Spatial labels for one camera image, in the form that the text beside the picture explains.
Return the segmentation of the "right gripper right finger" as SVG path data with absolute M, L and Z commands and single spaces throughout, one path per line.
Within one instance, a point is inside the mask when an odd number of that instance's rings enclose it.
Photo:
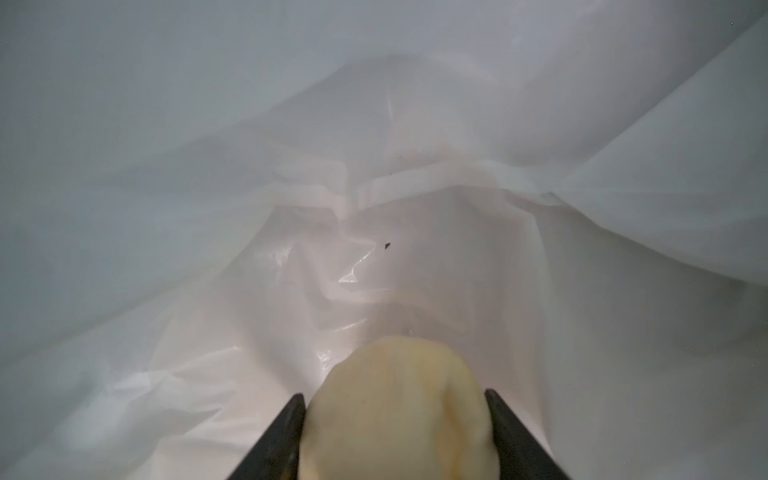
M 502 397 L 493 389 L 484 396 L 489 407 L 500 480 L 569 480 Z

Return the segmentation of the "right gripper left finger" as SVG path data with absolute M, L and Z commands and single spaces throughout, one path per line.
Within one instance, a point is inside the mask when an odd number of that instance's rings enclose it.
M 228 480 L 296 480 L 306 401 L 294 394 Z

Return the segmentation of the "pale yellow round fruit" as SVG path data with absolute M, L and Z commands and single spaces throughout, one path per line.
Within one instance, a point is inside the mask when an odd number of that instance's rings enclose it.
M 490 410 L 446 345 L 385 337 L 335 365 L 313 395 L 301 479 L 497 479 Z

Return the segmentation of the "white plastic bag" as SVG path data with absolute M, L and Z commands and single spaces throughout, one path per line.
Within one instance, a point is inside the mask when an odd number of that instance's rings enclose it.
M 386 335 L 765 478 L 766 3 L 2 3 L 3 478 L 224 479 Z

